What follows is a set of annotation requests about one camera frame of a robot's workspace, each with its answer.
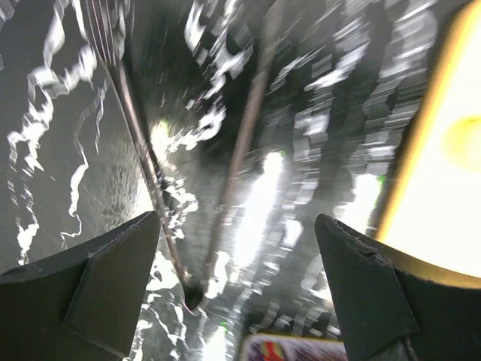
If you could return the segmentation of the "metal tongs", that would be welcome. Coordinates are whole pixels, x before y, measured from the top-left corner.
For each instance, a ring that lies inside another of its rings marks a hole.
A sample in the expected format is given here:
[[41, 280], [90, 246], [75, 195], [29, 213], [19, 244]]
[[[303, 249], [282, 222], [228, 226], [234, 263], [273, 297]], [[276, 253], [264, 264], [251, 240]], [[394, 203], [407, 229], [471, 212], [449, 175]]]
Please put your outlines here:
[[207, 301], [258, 128], [282, 1], [84, 1], [183, 290]]

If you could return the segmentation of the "decorated cookie tin box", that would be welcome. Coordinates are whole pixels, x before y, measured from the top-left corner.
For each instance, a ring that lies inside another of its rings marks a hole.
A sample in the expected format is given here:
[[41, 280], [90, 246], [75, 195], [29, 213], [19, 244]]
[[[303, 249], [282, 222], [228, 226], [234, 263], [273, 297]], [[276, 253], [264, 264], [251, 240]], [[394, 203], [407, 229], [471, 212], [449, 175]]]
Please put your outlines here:
[[255, 334], [245, 338], [241, 361], [344, 361], [348, 360], [341, 341], [298, 336]]

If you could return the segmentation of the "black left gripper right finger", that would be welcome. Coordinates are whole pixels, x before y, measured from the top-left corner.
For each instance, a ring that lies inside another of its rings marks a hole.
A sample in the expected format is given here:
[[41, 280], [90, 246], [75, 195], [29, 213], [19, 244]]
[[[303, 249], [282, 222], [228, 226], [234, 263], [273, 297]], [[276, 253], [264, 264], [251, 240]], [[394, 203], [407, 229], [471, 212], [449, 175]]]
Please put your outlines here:
[[328, 287], [350, 360], [478, 360], [480, 279], [422, 261], [320, 214]]

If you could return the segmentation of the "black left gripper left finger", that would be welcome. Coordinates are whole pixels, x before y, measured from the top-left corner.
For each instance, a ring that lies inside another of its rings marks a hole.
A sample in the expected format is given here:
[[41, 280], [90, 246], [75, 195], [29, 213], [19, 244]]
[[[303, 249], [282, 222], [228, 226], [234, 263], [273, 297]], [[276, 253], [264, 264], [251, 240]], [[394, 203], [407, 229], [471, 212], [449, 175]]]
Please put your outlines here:
[[1, 276], [3, 360], [127, 357], [159, 240], [154, 211]]

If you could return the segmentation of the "yellow plastic tray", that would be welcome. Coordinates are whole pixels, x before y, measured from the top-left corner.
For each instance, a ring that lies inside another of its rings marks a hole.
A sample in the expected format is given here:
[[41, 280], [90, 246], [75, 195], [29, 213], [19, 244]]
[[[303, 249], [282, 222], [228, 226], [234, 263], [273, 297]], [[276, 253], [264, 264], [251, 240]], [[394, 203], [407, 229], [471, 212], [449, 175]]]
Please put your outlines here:
[[480, 275], [480, 3], [449, 24], [377, 240]]

